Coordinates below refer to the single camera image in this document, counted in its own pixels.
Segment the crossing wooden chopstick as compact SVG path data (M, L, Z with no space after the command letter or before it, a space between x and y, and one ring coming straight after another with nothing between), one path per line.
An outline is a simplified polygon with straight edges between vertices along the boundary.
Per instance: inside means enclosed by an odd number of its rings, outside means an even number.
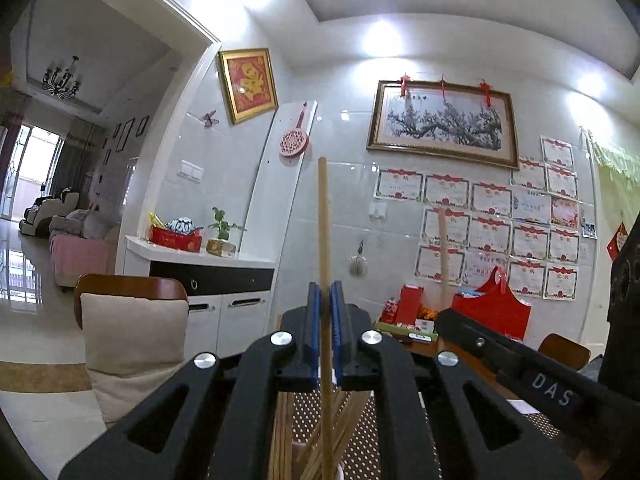
M336 390L330 396L329 430L332 445L322 443L324 431L322 430L322 421L319 420L312 430L311 436L297 455L295 465L303 467L299 478L324 479L322 460L326 456L331 457L328 479L335 478L338 463L349 445L370 396L370 391L346 392L343 390Z

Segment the brown chair right side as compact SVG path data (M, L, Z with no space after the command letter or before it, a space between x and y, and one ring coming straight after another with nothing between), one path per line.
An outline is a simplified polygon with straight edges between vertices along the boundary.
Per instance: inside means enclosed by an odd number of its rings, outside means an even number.
M559 334L545 336L538 352L571 370L582 370L589 363L591 356L587 347Z

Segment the green tray on table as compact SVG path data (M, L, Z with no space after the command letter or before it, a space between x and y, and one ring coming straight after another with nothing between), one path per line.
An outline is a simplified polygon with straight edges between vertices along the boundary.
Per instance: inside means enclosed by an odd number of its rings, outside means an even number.
M373 324L373 328L381 333L390 335L404 344L411 344L412 342L420 342L420 344L431 344L436 342L438 335L434 332L424 332L418 330L416 326L409 325L394 325L376 321Z

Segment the red soda can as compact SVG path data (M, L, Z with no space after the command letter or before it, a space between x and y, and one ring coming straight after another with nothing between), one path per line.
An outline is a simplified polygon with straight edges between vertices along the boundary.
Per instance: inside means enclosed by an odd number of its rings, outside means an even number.
M395 299L387 300L384 309L378 319L381 323L395 325L397 318L397 311L399 308L398 301Z

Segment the red box on table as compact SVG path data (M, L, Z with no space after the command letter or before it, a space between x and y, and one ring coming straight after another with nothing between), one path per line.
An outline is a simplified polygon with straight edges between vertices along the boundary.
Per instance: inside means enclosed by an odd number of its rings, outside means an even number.
M405 284L402 286L396 310L396 322L413 325L420 313L424 288L422 286Z

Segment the white black sideboard cabinet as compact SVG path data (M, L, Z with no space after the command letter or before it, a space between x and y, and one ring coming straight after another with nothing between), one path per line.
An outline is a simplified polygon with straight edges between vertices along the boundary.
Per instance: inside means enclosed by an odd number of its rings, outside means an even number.
M276 265L269 261L183 252L126 237L122 274L172 278L189 304L184 354L225 358L245 351L268 328Z

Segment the red paper gift bag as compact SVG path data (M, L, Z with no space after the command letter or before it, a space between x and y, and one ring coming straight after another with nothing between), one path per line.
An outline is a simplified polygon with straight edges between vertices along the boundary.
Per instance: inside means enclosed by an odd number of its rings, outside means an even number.
M523 342L532 307L514 296L506 274L495 266L487 281L470 292L457 292L451 307L502 336Z

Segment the small potted green plant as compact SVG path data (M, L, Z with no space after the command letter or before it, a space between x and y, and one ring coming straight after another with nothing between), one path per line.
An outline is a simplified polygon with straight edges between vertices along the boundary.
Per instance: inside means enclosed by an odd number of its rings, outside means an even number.
M232 231L245 232L244 226L235 222L229 222L226 219L226 212L218 207L212 208L214 221L208 226L210 230L215 232L215 236L210 238L206 244L206 252L209 255L232 258L236 253L236 246L230 242Z

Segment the red gift box on cabinet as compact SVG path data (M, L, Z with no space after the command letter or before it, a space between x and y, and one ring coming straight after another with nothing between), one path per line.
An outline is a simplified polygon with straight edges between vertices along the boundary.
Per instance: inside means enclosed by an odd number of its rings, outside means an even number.
M174 231L151 226L149 241L165 248L182 250L183 252L199 252L202 247L200 232L194 234L180 234Z

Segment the white massage chair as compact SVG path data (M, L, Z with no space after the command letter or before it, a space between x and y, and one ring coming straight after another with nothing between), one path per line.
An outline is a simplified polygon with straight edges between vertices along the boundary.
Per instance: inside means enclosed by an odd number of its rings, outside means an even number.
M38 197L32 206L25 209L18 229L23 235L47 238L52 218L65 217L75 210L79 199L80 193L71 188L63 188L57 196Z

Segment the plum blossom framed painting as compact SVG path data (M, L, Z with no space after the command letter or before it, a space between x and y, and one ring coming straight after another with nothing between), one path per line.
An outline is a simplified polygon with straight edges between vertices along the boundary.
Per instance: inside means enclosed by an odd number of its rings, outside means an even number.
M512 98L486 81L379 81L367 149L520 168Z

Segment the black chandelier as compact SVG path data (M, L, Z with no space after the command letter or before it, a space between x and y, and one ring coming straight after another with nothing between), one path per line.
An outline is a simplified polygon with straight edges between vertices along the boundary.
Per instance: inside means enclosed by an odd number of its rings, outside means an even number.
M76 74L79 61L80 57L73 55L67 66L49 66L42 76L41 89L60 101L72 100L81 86L81 80Z

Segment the hanging silver wall ornament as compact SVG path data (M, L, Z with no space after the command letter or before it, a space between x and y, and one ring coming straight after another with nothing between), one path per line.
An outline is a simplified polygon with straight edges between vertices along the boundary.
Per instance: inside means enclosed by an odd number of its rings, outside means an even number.
M360 240L356 254L349 260L348 272L351 276L361 278L365 276L368 268L368 260L363 255L364 241Z

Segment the award certificate on wall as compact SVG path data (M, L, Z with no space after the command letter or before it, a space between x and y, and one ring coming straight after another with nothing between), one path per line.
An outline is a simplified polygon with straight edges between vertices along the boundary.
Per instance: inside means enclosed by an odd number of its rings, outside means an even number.
M472 184L471 208L484 214L510 217L512 190L508 186L475 182Z
M450 174L429 174L425 180L427 203L466 208L469 205L470 181Z
M413 170L387 168L378 172L373 196L384 200L422 200L424 174Z

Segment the red gold diamond frame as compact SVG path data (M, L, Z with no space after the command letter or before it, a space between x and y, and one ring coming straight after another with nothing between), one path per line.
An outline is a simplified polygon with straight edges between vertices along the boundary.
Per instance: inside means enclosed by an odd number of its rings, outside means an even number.
M278 108L267 48L222 50L218 53L218 64L233 125Z

